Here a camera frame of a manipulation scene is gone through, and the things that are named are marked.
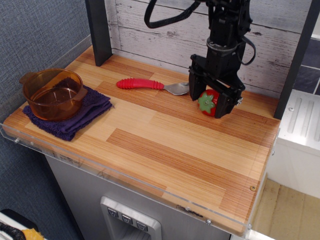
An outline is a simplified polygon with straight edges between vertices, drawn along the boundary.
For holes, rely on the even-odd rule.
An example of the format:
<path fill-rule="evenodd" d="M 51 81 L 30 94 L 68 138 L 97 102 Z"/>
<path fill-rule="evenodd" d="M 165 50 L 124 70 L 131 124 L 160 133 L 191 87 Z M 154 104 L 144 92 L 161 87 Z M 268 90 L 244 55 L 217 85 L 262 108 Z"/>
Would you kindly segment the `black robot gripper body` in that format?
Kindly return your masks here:
<path fill-rule="evenodd" d="M 240 66 L 243 65 L 245 42 L 235 42 L 231 46 L 220 46 L 207 43 L 206 57 L 193 54 L 190 71 L 205 77 L 206 87 L 209 86 L 219 94 L 227 93 L 237 96 L 237 103 L 241 101 L 245 85 L 238 77 Z"/>

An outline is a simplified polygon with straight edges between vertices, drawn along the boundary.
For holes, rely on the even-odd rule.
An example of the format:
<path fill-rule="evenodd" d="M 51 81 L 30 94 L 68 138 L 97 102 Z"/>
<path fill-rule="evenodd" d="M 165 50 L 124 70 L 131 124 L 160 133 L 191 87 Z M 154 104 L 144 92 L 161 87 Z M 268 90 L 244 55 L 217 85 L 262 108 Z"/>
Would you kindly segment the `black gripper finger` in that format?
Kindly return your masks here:
<path fill-rule="evenodd" d="M 189 93 L 192 101 L 197 100 L 200 95 L 206 90 L 207 84 L 205 83 L 205 77 L 194 71 L 189 72 Z"/>
<path fill-rule="evenodd" d="M 221 93 L 217 99 L 214 117 L 220 119 L 224 115 L 230 114 L 236 105 L 237 100 L 235 94 Z"/>

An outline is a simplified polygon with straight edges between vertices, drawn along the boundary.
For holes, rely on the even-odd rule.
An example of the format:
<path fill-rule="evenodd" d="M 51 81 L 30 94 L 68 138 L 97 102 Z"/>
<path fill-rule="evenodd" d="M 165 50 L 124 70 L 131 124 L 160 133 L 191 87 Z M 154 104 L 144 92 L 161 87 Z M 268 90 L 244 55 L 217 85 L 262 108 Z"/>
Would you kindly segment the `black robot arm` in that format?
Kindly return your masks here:
<path fill-rule="evenodd" d="M 244 64 L 246 38 L 252 19 L 248 0 L 208 0 L 210 35 L 207 54 L 193 54 L 189 67 L 189 94 L 205 114 L 220 119 L 242 102 L 245 85 L 238 77 Z"/>

